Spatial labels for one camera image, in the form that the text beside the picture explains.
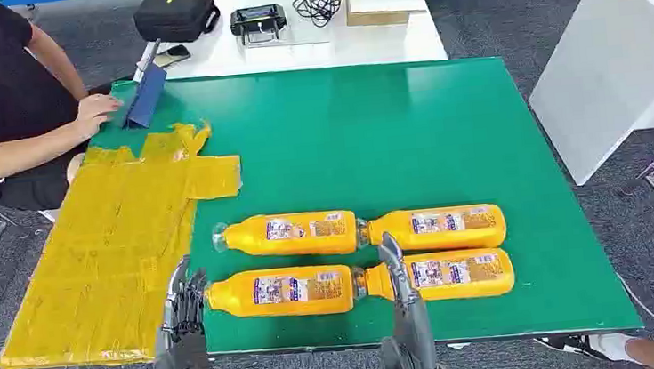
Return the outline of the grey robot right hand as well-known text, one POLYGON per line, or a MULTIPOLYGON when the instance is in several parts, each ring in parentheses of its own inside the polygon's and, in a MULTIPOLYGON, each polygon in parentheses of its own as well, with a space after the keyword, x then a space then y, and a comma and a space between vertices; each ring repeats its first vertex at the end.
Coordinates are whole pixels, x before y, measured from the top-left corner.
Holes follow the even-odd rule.
POLYGON ((384 369, 439 369, 429 314, 413 287, 403 252, 395 237, 384 232, 378 246, 386 264, 393 294, 393 332, 381 340, 379 356, 384 369))

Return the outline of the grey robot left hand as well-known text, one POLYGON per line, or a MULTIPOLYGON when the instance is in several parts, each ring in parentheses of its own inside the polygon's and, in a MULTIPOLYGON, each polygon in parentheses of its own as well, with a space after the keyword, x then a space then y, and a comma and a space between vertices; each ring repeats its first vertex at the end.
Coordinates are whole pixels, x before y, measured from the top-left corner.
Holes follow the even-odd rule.
POLYGON ((190 255, 182 256, 169 278, 154 369, 211 369, 203 323, 206 272, 188 275, 189 265, 190 255))

